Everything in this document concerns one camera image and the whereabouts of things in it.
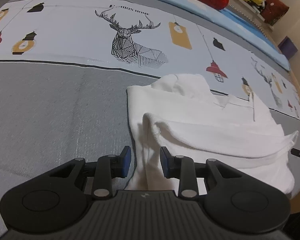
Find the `white long-sleeve shirt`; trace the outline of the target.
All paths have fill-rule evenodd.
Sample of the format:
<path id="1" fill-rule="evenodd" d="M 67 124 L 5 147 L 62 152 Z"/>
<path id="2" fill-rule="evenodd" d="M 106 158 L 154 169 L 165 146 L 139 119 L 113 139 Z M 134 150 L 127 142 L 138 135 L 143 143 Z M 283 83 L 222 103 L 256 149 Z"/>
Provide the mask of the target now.
<path id="1" fill-rule="evenodd" d="M 177 190 L 164 177 L 159 152 L 197 163 L 217 159 L 285 194 L 295 180 L 288 152 L 298 132 L 286 135 L 255 94 L 248 100 L 211 93 L 199 74 L 166 75 L 147 86 L 127 89 L 129 126 L 135 140 L 136 169 L 128 190 Z"/>

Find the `purple bag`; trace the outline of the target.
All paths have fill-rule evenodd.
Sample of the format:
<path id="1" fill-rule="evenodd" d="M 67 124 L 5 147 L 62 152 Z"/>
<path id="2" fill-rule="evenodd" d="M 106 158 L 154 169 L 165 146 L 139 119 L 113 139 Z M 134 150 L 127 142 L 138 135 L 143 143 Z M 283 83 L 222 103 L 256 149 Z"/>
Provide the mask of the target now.
<path id="1" fill-rule="evenodd" d="M 297 47 L 288 36 L 279 43 L 278 48 L 282 54 L 285 55 L 287 60 L 290 60 L 298 52 Z"/>

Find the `dark red cushion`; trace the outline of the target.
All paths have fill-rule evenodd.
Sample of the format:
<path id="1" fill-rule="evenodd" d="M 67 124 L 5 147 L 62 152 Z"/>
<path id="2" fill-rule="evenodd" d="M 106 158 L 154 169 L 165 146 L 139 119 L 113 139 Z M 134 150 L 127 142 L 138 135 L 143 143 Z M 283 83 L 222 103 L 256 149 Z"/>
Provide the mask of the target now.
<path id="1" fill-rule="evenodd" d="M 279 19 L 281 19 L 289 10 L 289 6 L 280 0 L 264 0 L 265 7 L 261 11 L 261 16 L 264 22 L 273 26 Z"/>

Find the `printed grey bed sheet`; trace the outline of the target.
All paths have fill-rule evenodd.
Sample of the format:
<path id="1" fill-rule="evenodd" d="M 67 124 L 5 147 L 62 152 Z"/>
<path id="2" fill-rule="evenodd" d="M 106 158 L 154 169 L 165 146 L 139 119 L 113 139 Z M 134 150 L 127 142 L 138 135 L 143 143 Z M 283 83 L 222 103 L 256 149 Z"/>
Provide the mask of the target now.
<path id="1" fill-rule="evenodd" d="M 0 239 L 300 239 L 290 194 L 217 159 L 199 195 L 128 190 L 127 89 L 199 74 L 211 93 L 300 121 L 287 58 L 198 0 L 11 0 L 0 8 Z M 113 197 L 91 194 L 102 156 L 132 158 Z"/>

